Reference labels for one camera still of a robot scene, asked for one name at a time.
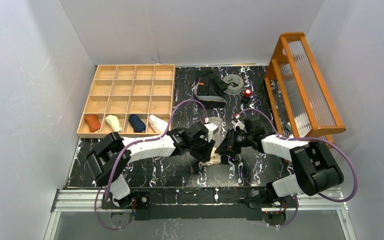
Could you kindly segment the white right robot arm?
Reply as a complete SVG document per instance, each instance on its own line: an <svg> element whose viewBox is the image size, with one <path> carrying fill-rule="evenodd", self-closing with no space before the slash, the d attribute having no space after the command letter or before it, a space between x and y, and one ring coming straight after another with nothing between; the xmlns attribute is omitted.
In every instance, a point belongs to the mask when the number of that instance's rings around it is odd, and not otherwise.
<svg viewBox="0 0 384 240"><path fill-rule="evenodd" d="M242 148L274 155L292 163L293 174L266 184L265 190L256 195L263 204L272 204L290 195L314 196L343 183L344 175L325 143L286 140L268 133L258 116L235 121L215 153L239 155Z"/></svg>

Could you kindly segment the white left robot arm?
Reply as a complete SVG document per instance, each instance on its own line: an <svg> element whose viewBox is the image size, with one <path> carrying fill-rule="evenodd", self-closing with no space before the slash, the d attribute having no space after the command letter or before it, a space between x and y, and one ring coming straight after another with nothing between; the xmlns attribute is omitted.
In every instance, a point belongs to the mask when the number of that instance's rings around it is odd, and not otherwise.
<svg viewBox="0 0 384 240"><path fill-rule="evenodd" d="M208 162L219 134L220 127L216 123L202 122L188 128L178 127L158 136L132 138L111 132L86 154L85 160L94 184L105 188L103 199L107 202L120 201L131 195L131 188L122 176L128 164L186 153L200 162Z"/></svg>

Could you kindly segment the rolled white underwear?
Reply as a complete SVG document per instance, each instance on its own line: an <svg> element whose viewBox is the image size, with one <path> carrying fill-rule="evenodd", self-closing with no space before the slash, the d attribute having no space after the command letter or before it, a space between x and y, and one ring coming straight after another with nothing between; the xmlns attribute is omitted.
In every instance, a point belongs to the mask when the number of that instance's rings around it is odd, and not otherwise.
<svg viewBox="0 0 384 240"><path fill-rule="evenodd" d="M162 134L166 131L169 123L156 115L151 114L148 119L149 125L152 130L157 134Z"/></svg>

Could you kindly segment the rolled blue underwear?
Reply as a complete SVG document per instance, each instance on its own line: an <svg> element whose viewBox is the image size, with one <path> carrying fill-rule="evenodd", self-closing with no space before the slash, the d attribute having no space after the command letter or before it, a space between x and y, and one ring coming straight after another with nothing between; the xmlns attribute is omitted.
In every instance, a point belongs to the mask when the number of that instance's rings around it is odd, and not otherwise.
<svg viewBox="0 0 384 240"><path fill-rule="evenodd" d="M146 125L136 114L131 114L128 117L128 122L133 128L134 133L145 133Z"/></svg>

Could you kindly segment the black striped underwear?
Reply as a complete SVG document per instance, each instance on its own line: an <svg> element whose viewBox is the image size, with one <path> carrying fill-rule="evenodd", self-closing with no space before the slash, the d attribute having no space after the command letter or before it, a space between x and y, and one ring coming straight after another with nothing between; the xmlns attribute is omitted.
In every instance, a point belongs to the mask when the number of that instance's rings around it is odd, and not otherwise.
<svg viewBox="0 0 384 240"><path fill-rule="evenodd" d="M225 90L229 85L211 69L197 70L194 75L194 98L207 109L224 108L227 101Z"/></svg>

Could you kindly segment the clear tape roll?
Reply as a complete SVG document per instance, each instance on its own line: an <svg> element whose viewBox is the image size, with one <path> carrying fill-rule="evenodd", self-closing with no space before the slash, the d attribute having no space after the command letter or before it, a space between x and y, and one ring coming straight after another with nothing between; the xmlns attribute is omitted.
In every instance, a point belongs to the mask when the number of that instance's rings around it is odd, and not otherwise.
<svg viewBox="0 0 384 240"><path fill-rule="evenodd" d="M224 90L225 94L236 96L243 91L244 80L239 75L229 74L222 80L227 84L227 89Z"/></svg>

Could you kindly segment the rolled cream underwear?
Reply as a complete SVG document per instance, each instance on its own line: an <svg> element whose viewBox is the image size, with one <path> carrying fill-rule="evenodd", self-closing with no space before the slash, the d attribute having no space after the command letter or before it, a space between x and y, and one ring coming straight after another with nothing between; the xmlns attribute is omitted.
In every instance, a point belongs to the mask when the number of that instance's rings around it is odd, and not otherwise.
<svg viewBox="0 0 384 240"><path fill-rule="evenodd" d="M121 133L123 131L122 124L116 115L107 115L105 117L105 122L109 125L113 132Z"/></svg>

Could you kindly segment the rolled orange underwear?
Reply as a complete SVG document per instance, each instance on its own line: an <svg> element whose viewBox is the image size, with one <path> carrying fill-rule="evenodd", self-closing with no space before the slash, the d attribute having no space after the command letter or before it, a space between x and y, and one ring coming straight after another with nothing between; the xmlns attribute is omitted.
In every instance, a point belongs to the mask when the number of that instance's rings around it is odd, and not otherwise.
<svg viewBox="0 0 384 240"><path fill-rule="evenodd" d="M99 118L95 114L86 115L84 118L86 125L90 132L95 133L101 129L101 123Z"/></svg>

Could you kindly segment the red small cap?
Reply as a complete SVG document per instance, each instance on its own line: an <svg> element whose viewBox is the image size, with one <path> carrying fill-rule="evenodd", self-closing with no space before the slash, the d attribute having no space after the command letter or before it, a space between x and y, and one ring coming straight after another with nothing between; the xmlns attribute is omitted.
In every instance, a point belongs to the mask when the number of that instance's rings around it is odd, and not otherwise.
<svg viewBox="0 0 384 240"><path fill-rule="evenodd" d="M249 99L251 97L251 95L252 95L252 90L251 89L245 89L243 91L243 97L245 99Z"/></svg>

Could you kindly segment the wooden compartment tray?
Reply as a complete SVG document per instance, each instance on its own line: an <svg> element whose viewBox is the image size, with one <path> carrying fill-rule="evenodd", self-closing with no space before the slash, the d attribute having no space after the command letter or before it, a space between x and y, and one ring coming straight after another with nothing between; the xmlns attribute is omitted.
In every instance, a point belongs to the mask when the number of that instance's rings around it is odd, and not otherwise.
<svg viewBox="0 0 384 240"><path fill-rule="evenodd" d="M157 135L149 124L155 115L168 121L172 114L176 68L173 64L109 64L98 65L77 128L81 138L98 139L112 132L106 123L107 115L118 117L120 135ZM101 128L90 132L84 117L97 115ZM145 123L146 132L135 133L129 116L135 114Z"/></svg>

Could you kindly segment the orange wooden rack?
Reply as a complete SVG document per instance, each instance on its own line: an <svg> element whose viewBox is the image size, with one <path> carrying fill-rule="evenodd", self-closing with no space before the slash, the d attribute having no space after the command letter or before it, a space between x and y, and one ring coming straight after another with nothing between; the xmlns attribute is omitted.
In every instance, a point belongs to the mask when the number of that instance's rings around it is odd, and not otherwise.
<svg viewBox="0 0 384 240"><path fill-rule="evenodd" d="M303 32L279 36L264 82L282 136L333 141L346 131Z"/></svg>

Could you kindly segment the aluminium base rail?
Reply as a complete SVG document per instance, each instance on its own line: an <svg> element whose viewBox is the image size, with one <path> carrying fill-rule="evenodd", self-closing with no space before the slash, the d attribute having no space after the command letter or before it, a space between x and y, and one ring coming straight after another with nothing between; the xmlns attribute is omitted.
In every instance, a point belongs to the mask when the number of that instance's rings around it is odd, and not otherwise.
<svg viewBox="0 0 384 240"><path fill-rule="evenodd" d="M117 208L95 189L59 190L46 240L354 240L348 206L300 195L245 203L258 187L139 187Z"/></svg>

